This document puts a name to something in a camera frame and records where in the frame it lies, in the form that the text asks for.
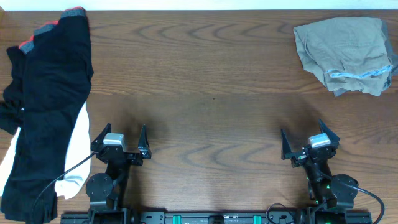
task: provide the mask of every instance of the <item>white fabric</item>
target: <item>white fabric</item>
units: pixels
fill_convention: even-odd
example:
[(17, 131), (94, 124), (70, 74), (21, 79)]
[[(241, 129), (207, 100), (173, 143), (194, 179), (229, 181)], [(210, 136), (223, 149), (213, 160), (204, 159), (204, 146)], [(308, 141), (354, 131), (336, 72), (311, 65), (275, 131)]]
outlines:
[[(81, 107), (79, 115), (76, 120), (75, 128), (70, 137), (67, 155), (65, 158), (65, 171), (72, 168), (84, 158), (90, 155), (90, 136), (88, 134), (89, 128), (88, 113), (86, 110), (86, 103)], [(17, 140), (21, 128), (18, 128), (14, 137), (11, 140), (10, 148), (0, 165), (0, 196), (4, 192), (4, 186), (11, 173), (12, 164), (14, 163)], [(83, 187), (89, 173), (91, 160), (69, 172), (64, 176), (63, 180), (57, 180), (55, 183), (55, 191), (58, 196), (64, 196), (65, 199), (74, 197)]]

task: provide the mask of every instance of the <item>table surface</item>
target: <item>table surface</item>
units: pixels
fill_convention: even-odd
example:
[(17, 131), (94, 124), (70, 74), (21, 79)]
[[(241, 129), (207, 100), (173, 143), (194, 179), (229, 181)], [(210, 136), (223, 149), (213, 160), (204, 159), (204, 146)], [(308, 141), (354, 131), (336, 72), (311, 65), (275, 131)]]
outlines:
[[(0, 27), (0, 92), (11, 82), (6, 48), (60, 12), (7, 12)], [(332, 17), (387, 22), (398, 50), (397, 11), (88, 12), (93, 46), (90, 138), (106, 123), (135, 148), (147, 125), (152, 160), (133, 167), (126, 205), (169, 211), (265, 210), (305, 206), (302, 168), (280, 159), (280, 128), (295, 147), (319, 133), (318, 119), (341, 138), (329, 160), (386, 204), (398, 222), (398, 80), (380, 97), (335, 98), (302, 68), (293, 27)], [(12, 136), (0, 131), (0, 160)], [(91, 174), (105, 164), (92, 159)], [(85, 189), (58, 199), (59, 214), (87, 211)], [(373, 219), (380, 206), (359, 193), (355, 208)], [(0, 215), (0, 223), (12, 223)]]

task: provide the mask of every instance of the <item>green tape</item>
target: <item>green tape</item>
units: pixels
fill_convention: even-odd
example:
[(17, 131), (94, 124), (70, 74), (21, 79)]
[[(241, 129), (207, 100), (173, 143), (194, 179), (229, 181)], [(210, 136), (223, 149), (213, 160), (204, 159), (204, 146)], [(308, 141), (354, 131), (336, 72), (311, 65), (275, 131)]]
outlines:
[(173, 224), (181, 224), (181, 216), (180, 215), (173, 216)]
[(253, 216), (253, 221), (254, 224), (261, 224), (261, 216), (260, 215)]

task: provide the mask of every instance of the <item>white background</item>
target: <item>white background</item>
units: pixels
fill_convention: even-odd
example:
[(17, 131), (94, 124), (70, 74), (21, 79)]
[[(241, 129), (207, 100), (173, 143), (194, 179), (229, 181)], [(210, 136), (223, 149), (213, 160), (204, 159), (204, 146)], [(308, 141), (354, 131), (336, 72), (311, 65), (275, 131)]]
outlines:
[(0, 6), (6, 11), (398, 9), (398, 0), (0, 0)]

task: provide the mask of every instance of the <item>wire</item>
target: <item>wire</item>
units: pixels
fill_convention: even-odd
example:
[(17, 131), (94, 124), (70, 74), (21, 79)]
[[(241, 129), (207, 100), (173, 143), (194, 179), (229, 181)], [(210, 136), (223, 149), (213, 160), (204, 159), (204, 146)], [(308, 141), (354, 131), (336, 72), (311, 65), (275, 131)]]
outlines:
[(65, 171), (63, 174), (61, 174), (59, 177), (53, 179), (53, 181), (51, 181), (51, 183), (49, 183), (40, 193), (39, 195), (36, 197), (35, 202), (32, 205), (32, 211), (30, 212), (30, 219), (32, 220), (32, 223), (34, 223), (34, 209), (36, 207), (37, 202), (39, 201), (39, 198), (42, 196), (42, 194), (51, 186), (53, 185), (57, 180), (59, 180), (60, 178), (62, 178), (64, 175), (67, 175), (69, 172), (71, 172), (72, 170), (76, 169), (77, 167), (79, 167), (80, 165), (82, 165), (83, 163), (85, 163), (88, 159), (90, 159), (91, 157), (93, 157), (95, 154), (97, 154), (97, 152), (93, 152), (91, 153), (88, 157), (86, 157), (86, 159), (83, 159), (81, 162), (79, 162), (77, 165), (75, 165), (74, 167), (68, 169), (67, 171)]
[[(329, 175), (326, 175), (325, 173), (323, 173), (323, 172), (320, 171), (319, 169), (317, 169), (317, 171), (318, 171), (318, 173), (319, 173), (320, 175), (324, 176), (324, 178), (327, 178), (327, 179), (329, 179), (329, 180), (332, 179), (332, 177), (330, 177)], [(380, 214), (379, 214), (378, 218), (376, 219), (376, 221), (374, 221), (374, 223), (373, 223), (373, 224), (378, 224), (378, 223), (381, 221), (381, 219), (383, 218), (383, 215), (384, 215), (384, 211), (385, 211), (384, 202), (383, 202), (377, 195), (373, 194), (372, 192), (369, 192), (369, 191), (367, 191), (367, 190), (365, 190), (365, 189), (362, 189), (362, 188), (360, 188), (360, 187), (355, 187), (355, 186), (352, 186), (352, 185), (350, 185), (350, 184), (346, 184), (346, 183), (344, 183), (343, 181), (341, 181), (339, 178), (336, 178), (336, 179), (337, 179), (337, 181), (338, 181), (339, 183), (343, 184), (344, 186), (349, 187), (349, 188), (352, 188), (352, 189), (355, 189), (355, 190), (360, 191), (360, 192), (362, 192), (362, 193), (364, 193), (364, 194), (367, 194), (367, 195), (373, 197), (374, 199), (376, 199), (376, 200), (380, 203), (380, 206), (381, 206)]]
[[(273, 207), (273, 206), (275, 206), (275, 205), (280, 205), (280, 206), (282, 206), (282, 207), (284, 207), (284, 208), (286, 208), (286, 206), (285, 205), (282, 205), (281, 203), (273, 203), (268, 209), (267, 209), (267, 211), (266, 211), (266, 218), (268, 219), (268, 221), (269, 222), (271, 222), (272, 224), (276, 224), (274, 221), (272, 221), (271, 219), (269, 219), (269, 217), (268, 217), (268, 211)], [(294, 215), (293, 214), (291, 214), (291, 212), (290, 211), (286, 211), (286, 212), (288, 212), (289, 213), (289, 215), (291, 215), (292, 216), (292, 218), (293, 218), (293, 221), (292, 222), (290, 222), (290, 223), (287, 223), (287, 224), (293, 224), (294, 223)]]

